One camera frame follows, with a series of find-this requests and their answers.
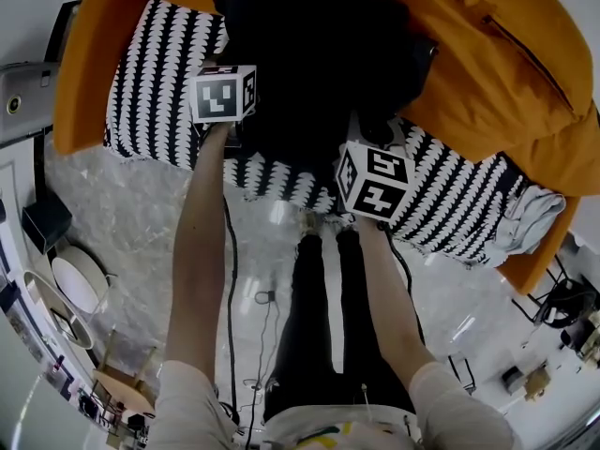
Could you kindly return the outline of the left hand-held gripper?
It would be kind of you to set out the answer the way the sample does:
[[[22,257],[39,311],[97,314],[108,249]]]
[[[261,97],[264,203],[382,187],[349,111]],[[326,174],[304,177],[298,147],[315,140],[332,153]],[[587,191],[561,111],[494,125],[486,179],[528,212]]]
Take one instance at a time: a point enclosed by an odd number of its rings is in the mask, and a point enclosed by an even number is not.
[[[200,145],[211,127],[228,123],[226,147],[242,147],[244,119],[255,113],[258,101],[256,66],[203,66],[189,79],[188,95],[191,135]]]

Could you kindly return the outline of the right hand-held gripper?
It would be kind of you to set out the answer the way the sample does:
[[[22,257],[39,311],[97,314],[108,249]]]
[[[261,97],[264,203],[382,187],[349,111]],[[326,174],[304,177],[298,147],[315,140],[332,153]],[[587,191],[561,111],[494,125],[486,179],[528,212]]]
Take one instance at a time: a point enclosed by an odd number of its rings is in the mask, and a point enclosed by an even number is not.
[[[335,172],[339,211],[384,223],[399,215],[414,189],[415,172],[400,124],[397,117],[388,121],[384,143],[374,143],[362,135],[357,113],[351,113]]]

